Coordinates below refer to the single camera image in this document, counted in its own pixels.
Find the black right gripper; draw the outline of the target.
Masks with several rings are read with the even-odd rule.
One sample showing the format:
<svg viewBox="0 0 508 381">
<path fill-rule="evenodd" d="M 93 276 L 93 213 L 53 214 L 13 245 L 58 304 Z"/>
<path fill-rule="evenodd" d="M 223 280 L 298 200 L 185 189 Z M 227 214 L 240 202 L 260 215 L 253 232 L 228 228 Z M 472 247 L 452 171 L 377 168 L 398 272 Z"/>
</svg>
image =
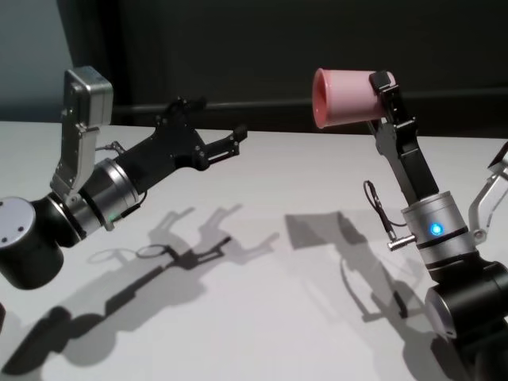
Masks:
<svg viewBox="0 0 508 381">
<path fill-rule="evenodd" d="M 406 107 L 398 84 L 388 71 L 370 74 L 369 83 L 390 123 L 373 120 L 368 126 L 376 149 L 387 159 L 407 205 L 438 194 L 439 188 L 418 143 L 417 120 L 411 117 L 406 121 Z"/>
</svg>

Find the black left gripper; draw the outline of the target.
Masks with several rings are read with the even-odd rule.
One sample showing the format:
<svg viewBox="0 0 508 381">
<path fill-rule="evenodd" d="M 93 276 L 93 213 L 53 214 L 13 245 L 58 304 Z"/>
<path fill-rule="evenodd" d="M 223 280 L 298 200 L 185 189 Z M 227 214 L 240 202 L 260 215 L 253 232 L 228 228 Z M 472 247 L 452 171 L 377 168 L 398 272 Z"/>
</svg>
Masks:
<svg viewBox="0 0 508 381">
<path fill-rule="evenodd" d="M 220 140 L 204 144 L 191 127 L 188 115 L 204 110 L 204 97 L 178 97 L 157 116 L 153 134 L 117 158 L 138 193 L 144 193 L 182 167 L 198 171 L 240 154 L 240 143 L 248 136 L 246 125 L 237 126 Z"/>
</svg>

